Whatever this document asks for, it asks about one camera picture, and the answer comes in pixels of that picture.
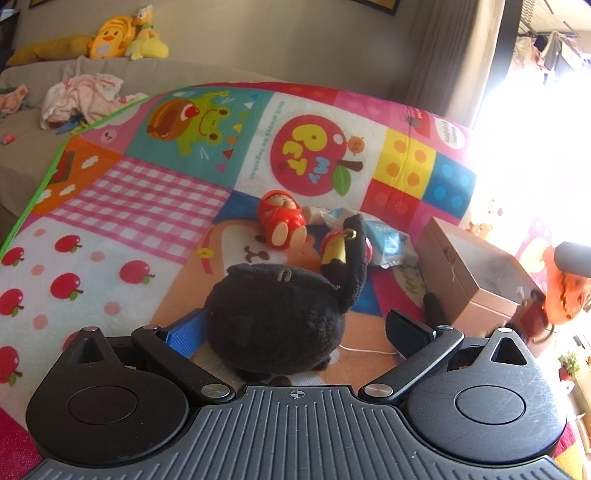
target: black plush arm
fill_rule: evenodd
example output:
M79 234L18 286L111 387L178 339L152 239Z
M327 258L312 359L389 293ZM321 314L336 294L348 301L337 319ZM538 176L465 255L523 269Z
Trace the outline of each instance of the black plush arm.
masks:
M344 285L337 292L339 309L346 313L361 295L367 277L366 233L361 215L349 217L343 223L343 230L348 228L357 232L354 239L345 236L345 256L347 263L347 277Z

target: cardboard box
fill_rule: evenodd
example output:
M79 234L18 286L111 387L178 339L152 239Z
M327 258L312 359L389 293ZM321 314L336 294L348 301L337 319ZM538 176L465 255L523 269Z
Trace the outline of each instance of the cardboard box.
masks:
M427 290L450 325L468 337L484 337L503 326L539 288L517 259L482 238L431 218L415 249Z

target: black plush toy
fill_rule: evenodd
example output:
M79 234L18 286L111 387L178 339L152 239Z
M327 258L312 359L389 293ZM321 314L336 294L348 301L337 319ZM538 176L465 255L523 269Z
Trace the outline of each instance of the black plush toy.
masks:
M347 218L343 228L348 274L341 287L309 270L274 264L234 265L213 287L204 306L207 338L246 380L328 366L367 275L361 217Z

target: green trim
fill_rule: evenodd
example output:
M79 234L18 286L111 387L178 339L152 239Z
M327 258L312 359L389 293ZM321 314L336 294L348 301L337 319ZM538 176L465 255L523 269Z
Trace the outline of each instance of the green trim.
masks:
M104 118L101 118L100 120L96 121L95 123L93 123L91 125L86 125L81 130L77 131L75 134L70 135L70 138L68 138L63 143L63 145L60 147L60 149L57 151L57 155L53 159L53 162L52 162L51 166L47 170L47 173L45 174L45 177L43 178L43 181L41 182L41 185L39 186L39 188L35 192L35 195L33 195L33 198L31 199L31 201L27 205L27 208L25 208L25 211L18 218L18 220L15 223L14 227L12 227L12 230L10 230L10 233L8 234L8 237L6 238L6 240L4 240L4 243L0 247L0 258L2 258L4 256L4 253L6 253L6 251L8 250L8 247L10 246L10 244L12 243L12 241L14 240L14 238L16 237L18 231L22 227L22 224L25 222L26 218L29 216L29 214L33 210L33 208L34 208L35 204L37 203L37 200L41 196L42 192L46 189L47 185L49 184L49 181L51 180L51 177L53 177L53 173L55 172L55 170L57 168L57 164L60 162L61 156L63 155L64 151L66 150L66 146L68 145L68 143L70 142L70 140L72 138L78 137L78 136L80 136L82 134L85 134L86 132L88 132L88 130L92 130L94 128L98 128L101 125L107 123L113 117L116 117L120 113L125 112L128 108L131 108L134 105L137 105L138 103L148 102L149 100L151 100L154 97L157 97L158 95L163 95L165 93L175 92L177 90L182 90L182 89L185 89L185 88L217 88L217 87L220 87L221 88L221 86L218 85L219 83L224 83L224 87L230 88L231 87L231 84L232 83L236 83L236 82L228 82L228 83L226 83L226 82L212 82L212 83L205 83L203 85L188 85L186 87L179 87L179 88L175 88L173 90L166 90L164 92L156 93L155 95L150 95L150 96L148 96L146 98L142 98L140 100L137 100L135 102L132 102L129 105L125 105L123 108L117 110L116 112L113 112L112 114L110 114L110 115L108 115L108 116L106 116ZM247 83L250 83L252 85L252 87L241 87L241 88L256 89L256 84L259 83L259 82L247 82Z
M113 112L112 114L110 114L104 118L101 118L100 120L96 121L95 123L93 123L91 125L87 125L86 127L82 128L78 133L76 133L76 135L71 135L70 138L66 139L65 142L62 143L59 150L57 151L55 158L51 162L51 166L47 169L47 172L45 174L45 177L43 177L43 181L41 182L41 185L39 185L39 188L35 192L35 195L33 195L33 198L29 201L27 207L25 208L25 211L18 218L17 222L12 227L12 230L10 230L8 237L6 238L6 240L4 240L4 243L0 247L0 258L2 258L4 256L4 253L6 253L6 251L8 250L8 247L10 247L10 244L12 243L14 238L16 237L18 231L21 229L22 224L25 222L26 218L29 216L29 214L31 213L33 208L35 208L35 204L37 203L37 200L39 199L39 197L41 196L43 191L46 189L47 185L49 184L49 181L53 177L53 174L57 168L57 165L60 162L61 156L64 154L64 151L66 150L66 147L67 147L68 143L70 142L70 140L74 137L78 137L79 135L82 135L82 134L88 132L88 130L92 130L94 128L100 127L101 125L103 125L103 124L107 123L109 120L111 120L113 117L126 111L128 108L131 108L132 106L134 106L138 103L147 102L148 100L150 100L158 95L161 95L161 94L158 93L156 95L151 95L147 98L142 98L140 100L132 102L129 105L125 105L123 108L117 110L116 112Z
M43 181L41 182L41 185L39 186L39 188L35 192L35 195L33 195L33 198L29 201L29 204L25 208L25 211L22 213L22 215L18 218L17 222L12 227L12 230L10 230L10 233L8 234L8 237L6 238L6 240L4 240L4 243L2 244L2 247L0 248L0 258L2 258L4 256L4 253L6 253L6 250L8 250L8 247L10 246L12 241L14 240L14 237L16 237L18 231L21 229L22 224L25 222L26 218L29 216L29 214L33 210L33 208L34 208L35 204L37 203L37 200L41 196L42 192L45 190L45 188L49 184L49 181L51 180L51 177L53 177L53 173L55 172L55 170L57 168L57 164L60 162L60 158L63 155L64 150L66 149L66 145L69 142L70 142L70 139L66 140L61 145L59 150L57 151L57 155L53 159L53 162L51 162L51 166L47 170L45 177L43 178Z

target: picture frame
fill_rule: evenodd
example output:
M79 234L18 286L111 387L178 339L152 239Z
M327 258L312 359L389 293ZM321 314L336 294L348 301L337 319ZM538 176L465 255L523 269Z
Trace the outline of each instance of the picture frame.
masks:
M29 0L29 8L36 7L37 5L44 4L45 2L48 2L48 1L49 0Z
M400 0L353 0L357 3L376 8L384 13L396 15Z

